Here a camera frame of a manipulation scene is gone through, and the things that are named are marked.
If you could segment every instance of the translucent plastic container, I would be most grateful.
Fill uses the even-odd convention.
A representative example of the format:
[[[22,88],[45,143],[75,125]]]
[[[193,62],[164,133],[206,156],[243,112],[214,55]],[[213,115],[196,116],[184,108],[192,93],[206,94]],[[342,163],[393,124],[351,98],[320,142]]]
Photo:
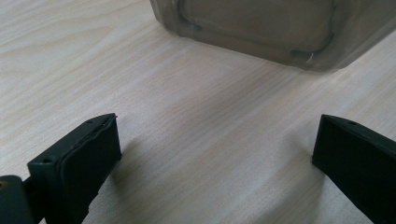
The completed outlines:
[[[307,70],[343,68],[396,27],[396,0],[150,0],[180,36]]]

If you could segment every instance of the black clamp jaw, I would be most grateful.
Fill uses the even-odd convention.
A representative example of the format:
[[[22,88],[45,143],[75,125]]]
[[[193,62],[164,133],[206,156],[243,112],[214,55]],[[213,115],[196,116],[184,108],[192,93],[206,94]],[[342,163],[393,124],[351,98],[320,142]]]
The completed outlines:
[[[25,181],[0,176],[0,223],[81,223],[120,158],[115,114],[87,120],[28,162]]]
[[[323,115],[312,162],[374,223],[396,223],[396,143]]]

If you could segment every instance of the wood grain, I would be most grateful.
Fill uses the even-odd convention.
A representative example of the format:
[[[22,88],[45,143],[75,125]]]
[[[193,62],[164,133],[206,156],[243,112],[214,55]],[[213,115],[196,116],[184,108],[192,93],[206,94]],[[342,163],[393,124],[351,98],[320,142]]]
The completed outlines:
[[[0,3],[0,171],[114,112],[84,223],[370,223],[310,160],[321,114],[396,139],[396,34],[318,74],[166,32],[149,1]]]

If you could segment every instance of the wooden table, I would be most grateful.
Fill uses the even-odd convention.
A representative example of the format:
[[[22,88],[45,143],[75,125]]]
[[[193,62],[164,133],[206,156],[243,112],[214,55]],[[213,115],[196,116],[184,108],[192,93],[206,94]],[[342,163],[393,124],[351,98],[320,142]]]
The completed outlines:
[[[396,139],[396,34],[335,73],[166,32],[148,0],[0,3],[0,172],[114,112],[84,223],[370,223],[311,164],[321,114]]]

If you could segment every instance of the black plastic part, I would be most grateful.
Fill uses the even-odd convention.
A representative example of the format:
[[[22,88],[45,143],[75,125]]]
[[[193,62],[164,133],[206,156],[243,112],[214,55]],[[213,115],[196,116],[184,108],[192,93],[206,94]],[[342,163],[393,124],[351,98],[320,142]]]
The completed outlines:
[[[0,223],[35,223],[18,176],[0,176]]]
[[[396,143],[322,115],[312,162],[374,223],[396,223]]]
[[[120,158],[115,114],[87,120],[31,160],[23,184],[1,177],[0,223],[81,223]]]

